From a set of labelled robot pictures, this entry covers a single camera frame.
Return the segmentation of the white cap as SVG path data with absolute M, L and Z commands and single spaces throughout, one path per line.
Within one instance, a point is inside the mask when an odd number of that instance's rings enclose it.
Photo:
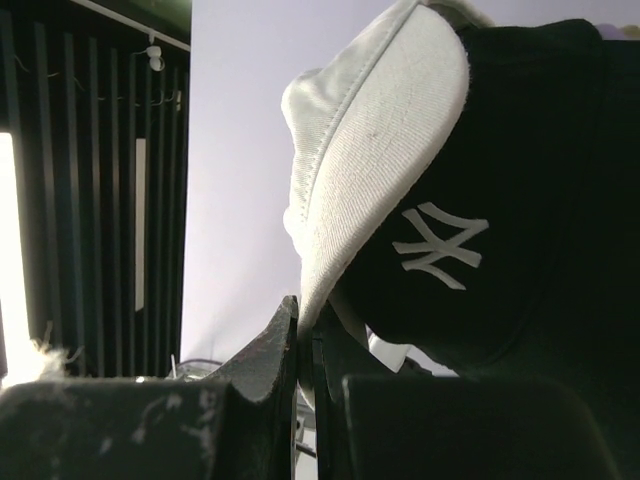
M 283 94 L 295 150 L 283 221 L 301 260 L 298 383 L 308 403 L 320 312 L 461 116 L 470 65 L 460 31 L 491 26 L 466 1 L 398 1 Z

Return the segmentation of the purple cap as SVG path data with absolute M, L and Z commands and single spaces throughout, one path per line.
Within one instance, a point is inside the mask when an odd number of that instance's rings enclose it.
M 625 25 L 622 27 L 612 24 L 597 24 L 596 29 L 604 40 L 608 41 L 639 41 L 640 27 Z

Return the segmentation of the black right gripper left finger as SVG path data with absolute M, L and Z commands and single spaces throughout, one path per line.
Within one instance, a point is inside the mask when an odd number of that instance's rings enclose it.
M 5 479 L 289 479 L 297 301 L 207 377 L 37 381 L 1 396 Z

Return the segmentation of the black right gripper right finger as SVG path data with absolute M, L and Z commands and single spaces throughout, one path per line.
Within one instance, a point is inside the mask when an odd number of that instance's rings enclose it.
M 547 382 L 394 373 L 331 308 L 312 333 L 322 479 L 615 479 L 585 405 Z

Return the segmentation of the black cap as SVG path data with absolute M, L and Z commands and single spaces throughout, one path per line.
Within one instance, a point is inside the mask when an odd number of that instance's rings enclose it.
M 337 286 L 459 374 L 639 385 L 639 45 L 572 20 L 465 29 L 447 143 Z

